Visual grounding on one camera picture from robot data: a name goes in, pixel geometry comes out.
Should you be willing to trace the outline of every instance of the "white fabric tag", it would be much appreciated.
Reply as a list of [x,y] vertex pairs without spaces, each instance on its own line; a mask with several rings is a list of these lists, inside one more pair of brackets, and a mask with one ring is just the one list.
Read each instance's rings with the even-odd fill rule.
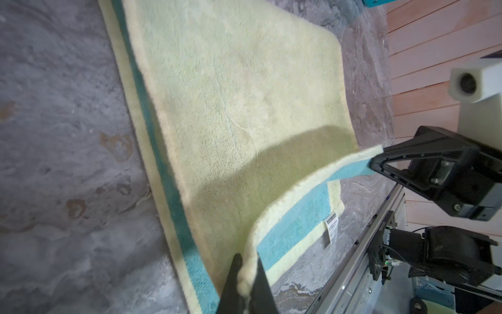
[[336,213],[332,213],[324,222],[328,228],[329,244],[333,244],[336,242],[336,237],[338,236],[338,216]]

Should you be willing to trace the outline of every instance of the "pale yellow bath mat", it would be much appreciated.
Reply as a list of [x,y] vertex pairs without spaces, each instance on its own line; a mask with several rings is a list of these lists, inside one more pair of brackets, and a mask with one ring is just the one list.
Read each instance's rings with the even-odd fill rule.
[[214,313],[235,253],[275,282],[382,149],[357,153],[327,30],[263,0],[100,6],[190,312]]

